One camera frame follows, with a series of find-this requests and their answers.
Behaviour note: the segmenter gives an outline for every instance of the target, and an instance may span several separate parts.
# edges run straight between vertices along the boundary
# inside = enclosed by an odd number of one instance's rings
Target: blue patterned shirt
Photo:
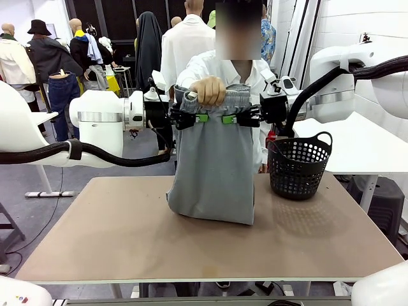
[[[273,57],[273,53],[275,53],[276,47],[276,30],[270,24],[268,19],[262,20],[262,49],[261,55],[262,58],[270,65],[270,62]]]

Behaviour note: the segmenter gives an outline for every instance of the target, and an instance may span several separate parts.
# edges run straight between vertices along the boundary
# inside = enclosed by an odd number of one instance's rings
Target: hat
[[[46,36],[51,35],[50,31],[47,29],[47,25],[45,24],[45,22],[40,19],[34,19],[31,21],[31,29],[27,33]]]
[[[210,19],[207,25],[212,29],[215,27],[215,10],[210,13]]]

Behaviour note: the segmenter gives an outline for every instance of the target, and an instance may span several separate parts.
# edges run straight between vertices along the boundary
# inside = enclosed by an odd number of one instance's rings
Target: black basket
[[[317,139],[326,134],[331,144]],[[288,138],[268,143],[272,190],[283,198],[306,200],[316,193],[332,153],[333,138],[321,132],[311,138]]]

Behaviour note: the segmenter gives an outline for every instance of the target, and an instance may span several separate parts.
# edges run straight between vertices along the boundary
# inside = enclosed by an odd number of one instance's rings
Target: blue jeans
[[[64,142],[68,140],[68,125],[64,110],[67,105],[69,106],[72,99],[79,98],[80,96],[77,77],[74,73],[69,73],[65,78],[49,78],[48,91],[51,110],[58,113],[54,123],[57,141]],[[75,126],[74,136],[79,139],[79,129]]]

